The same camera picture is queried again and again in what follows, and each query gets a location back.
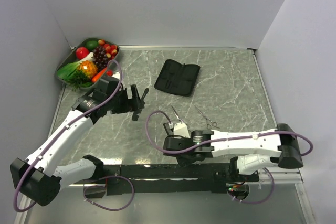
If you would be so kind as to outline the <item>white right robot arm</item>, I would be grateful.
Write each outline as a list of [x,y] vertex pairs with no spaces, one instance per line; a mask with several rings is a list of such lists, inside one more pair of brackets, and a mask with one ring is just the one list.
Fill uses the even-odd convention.
[[233,155],[229,175],[235,181],[241,181],[266,167],[303,167],[297,136],[284,123],[261,132],[195,130],[189,136],[173,133],[165,138],[163,149],[164,155],[175,156],[181,166],[207,158]]

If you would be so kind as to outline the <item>black zipper tool case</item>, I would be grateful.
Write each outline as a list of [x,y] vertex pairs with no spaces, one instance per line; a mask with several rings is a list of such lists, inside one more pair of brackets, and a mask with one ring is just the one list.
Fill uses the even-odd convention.
[[168,59],[165,61],[154,87],[168,94],[190,97],[200,69],[201,67],[196,64],[181,64]]

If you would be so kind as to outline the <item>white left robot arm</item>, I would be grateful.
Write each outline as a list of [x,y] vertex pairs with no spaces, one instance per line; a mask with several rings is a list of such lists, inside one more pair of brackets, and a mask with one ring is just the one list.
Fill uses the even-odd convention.
[[65,187],[88,179],[98,183],[104,176],[104,163],[86,155],[78,162],[61,166],[59,163],[84,132],[93,127],[108,112],[131,112],[137,121],[144,109],[144,99],[149,92],[139,95],[135,84],[128,97],[121,80],[107,77],[79,97],[67,117],[53,134],[26,159],[16,158],[10,165],[15,195],[22,193],[33,203],[46,206]]

